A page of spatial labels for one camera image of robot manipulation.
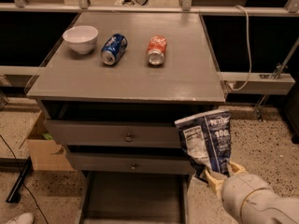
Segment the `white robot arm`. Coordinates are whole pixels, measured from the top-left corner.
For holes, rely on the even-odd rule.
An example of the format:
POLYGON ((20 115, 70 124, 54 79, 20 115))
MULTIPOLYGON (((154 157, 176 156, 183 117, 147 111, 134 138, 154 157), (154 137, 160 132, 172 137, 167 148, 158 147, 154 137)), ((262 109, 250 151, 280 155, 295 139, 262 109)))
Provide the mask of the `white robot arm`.
POLYGON ((205 169, 208 185, 238 224, 299 224, 299 199, 277 195, 259 176, 230 161, 231 176, 205 169))

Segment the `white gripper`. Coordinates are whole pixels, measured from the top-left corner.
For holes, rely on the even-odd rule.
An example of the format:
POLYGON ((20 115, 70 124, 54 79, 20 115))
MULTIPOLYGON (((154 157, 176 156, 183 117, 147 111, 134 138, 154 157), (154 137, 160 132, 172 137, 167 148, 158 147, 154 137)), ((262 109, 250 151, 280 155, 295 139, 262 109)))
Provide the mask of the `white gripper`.
POLYGON ((228 163, 226 175, 205 169, 206 180, 216 197, 222 201, 224 210, 237 222, 241 221, 241 209, 245 200, 255 191, 272 188, 259 176, 246 173, 246 169, 233 161, 228 163))

